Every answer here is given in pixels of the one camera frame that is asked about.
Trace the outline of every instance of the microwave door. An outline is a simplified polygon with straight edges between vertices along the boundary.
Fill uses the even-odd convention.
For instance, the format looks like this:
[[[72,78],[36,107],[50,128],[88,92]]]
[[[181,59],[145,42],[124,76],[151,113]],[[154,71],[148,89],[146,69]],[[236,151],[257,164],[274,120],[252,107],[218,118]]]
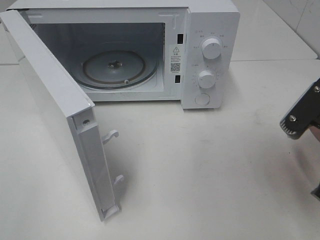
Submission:
[[[118,132],[101,138],[94,103],[18,11],[0,18],[48,131],[104,220],[119,210],[103,148]]]

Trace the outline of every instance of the white wall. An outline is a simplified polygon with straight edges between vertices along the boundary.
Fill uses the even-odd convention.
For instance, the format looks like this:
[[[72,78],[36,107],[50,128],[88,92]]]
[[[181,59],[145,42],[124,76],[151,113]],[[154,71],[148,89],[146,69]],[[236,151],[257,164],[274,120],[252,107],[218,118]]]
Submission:
[[[0,12],[3,12],[4,10],[6,10],[15,1],[16,0],[0,0]]]
[[[264,0],[320,57],[320,0]]]

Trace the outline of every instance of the qr code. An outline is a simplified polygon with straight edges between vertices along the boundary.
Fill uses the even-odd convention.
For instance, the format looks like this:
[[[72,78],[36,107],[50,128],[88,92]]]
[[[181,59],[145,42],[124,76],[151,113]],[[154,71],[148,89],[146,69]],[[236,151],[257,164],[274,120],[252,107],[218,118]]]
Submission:
[[[171,72],[180,72],[180,63],[171,63]]]

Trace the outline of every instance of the power level knob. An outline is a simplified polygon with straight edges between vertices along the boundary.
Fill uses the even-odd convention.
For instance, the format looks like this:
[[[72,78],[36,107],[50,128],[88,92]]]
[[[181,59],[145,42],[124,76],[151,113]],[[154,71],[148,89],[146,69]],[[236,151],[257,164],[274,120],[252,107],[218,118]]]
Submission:
[[[221,54],[222,41],[218,37],[210,37],[202,43],[201,48],[206,59],[215,59]]]
[[[198,84],[203,89],[212,88],[216,83],[217,77],[212,71],[202,71],[199,73]]]

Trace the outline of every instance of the white table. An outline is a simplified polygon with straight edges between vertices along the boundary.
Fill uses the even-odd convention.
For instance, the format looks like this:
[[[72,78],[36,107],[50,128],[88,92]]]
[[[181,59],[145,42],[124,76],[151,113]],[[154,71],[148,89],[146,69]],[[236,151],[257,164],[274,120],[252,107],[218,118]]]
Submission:
[[[316,240],[319,142],[280,118],[320,73],[318,60],[232,62],[223,105],[99,103],[122,212],[100,222],[36,108],[18,66],[0,66],[1,239]]]
[[[232,61],[316,59],[317,55],[262,0],[233,0],[241,17]],[[0,25],[0,65],[17,64]]]

